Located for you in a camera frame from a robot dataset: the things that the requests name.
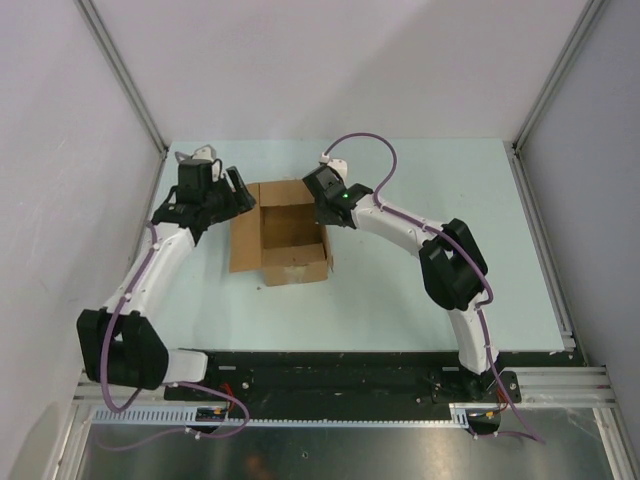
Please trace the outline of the brown cardboard express box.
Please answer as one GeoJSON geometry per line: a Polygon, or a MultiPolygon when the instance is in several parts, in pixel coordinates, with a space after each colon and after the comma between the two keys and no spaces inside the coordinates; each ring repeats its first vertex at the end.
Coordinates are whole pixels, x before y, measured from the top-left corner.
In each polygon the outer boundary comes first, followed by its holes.
{"type": "Polygon", "coordinates": [[[256,206],[231,221],[229,271],[260,271],[266,286],[325,281],[333,269],[327,228],[301,180],[251,183],[256,206]]]}

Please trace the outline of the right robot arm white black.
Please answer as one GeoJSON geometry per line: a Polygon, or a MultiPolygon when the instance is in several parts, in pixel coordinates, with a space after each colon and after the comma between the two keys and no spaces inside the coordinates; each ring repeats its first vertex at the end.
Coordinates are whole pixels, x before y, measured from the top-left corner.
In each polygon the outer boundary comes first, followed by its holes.
{"type": "Polygon", "coordinates": [[[343,173],[320,164],[303,178],[319,224],[362,230],[388,240],[419,260],[424,289],[450,319],[461,366],[460,389],[484,401],[497,389],[499,352],[492,345],[484,307],[494,300],[488,266],[466,223],[437,223],[381,198],[378,188],[344,183],[343,173]]]}

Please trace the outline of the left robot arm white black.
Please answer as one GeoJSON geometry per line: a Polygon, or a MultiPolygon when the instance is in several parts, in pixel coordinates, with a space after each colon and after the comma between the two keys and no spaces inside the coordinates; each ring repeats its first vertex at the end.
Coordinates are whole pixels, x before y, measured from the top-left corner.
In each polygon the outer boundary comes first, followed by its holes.
{"type": "Polygon", "coordinates": [[[184,260],[213,225],[256,205],[234,166],[193,155],[154,211],[149,238],[121,285],[98,309],[81,312],[76,328],[88,378],[105,385],[154,390],[186,382],[197,398],[214,397],[220,374],[205,353],[168,348],[153,321],[184,260]]]}

